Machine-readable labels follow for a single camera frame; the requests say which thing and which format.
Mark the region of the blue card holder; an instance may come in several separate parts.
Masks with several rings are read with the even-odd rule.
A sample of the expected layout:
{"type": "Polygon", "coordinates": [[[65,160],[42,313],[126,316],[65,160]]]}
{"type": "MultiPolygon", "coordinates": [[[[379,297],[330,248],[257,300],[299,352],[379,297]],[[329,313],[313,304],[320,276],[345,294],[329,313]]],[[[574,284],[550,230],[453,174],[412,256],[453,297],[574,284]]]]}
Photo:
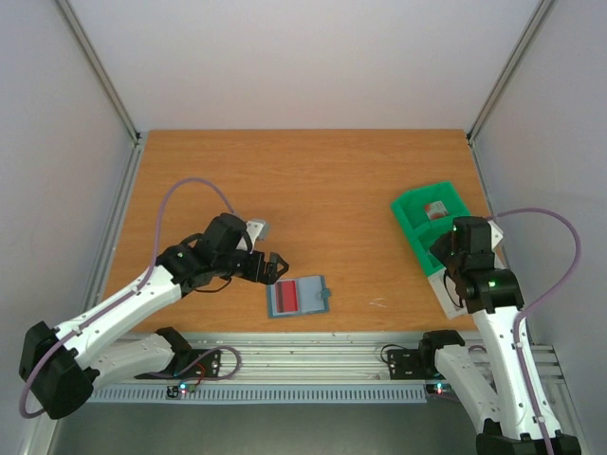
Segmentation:
{"type": "Polygon", "coordinates": [[[267,287],[267,314],[281,319],[328,313],[330,297],[323,275],[278,280],[267,287]]]}

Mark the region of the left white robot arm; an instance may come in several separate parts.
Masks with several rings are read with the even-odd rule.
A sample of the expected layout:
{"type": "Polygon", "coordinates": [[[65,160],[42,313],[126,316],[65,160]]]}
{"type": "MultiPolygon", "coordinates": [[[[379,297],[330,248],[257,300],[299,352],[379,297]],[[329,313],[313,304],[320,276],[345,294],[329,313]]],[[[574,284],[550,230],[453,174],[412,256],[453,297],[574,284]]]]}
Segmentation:
{"type": "Polygon", "coordinates": [[[94,391],[130,377],[181,379],[197,363],[193,349],[174,328],[116,346],[117,339],[153,313],[192,292],[207,292],[215,278],[276,283],[288,263],[276,252],[255,249],[267,227],[222,213],[207,229],[167,247],[132,283],[95,308],[55,327],[41,321],[26,332],[18,373],[25,382],[19,402],[23,417],[29,396],[40,412],[59,420],[81,407],[94,391]]]}

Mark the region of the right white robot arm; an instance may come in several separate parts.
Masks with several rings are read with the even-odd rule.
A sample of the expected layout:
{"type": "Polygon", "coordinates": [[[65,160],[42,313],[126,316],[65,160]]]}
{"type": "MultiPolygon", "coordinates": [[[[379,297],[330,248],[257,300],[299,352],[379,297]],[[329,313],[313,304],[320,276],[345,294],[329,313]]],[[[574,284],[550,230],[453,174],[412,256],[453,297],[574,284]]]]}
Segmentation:
{"type": "Polygon", "coordinates": [[[563,432],[551,409],[524,328],[523,294],[515,274],[495,264],[500,233],[482,217],[463,216],[431,246],[458,298],[472,316],[489,361],[487,381],[453,330],[425,333],[418,363],[442,375],[476,429],[479,454],[579,454],[579,439],[563,432]]]}

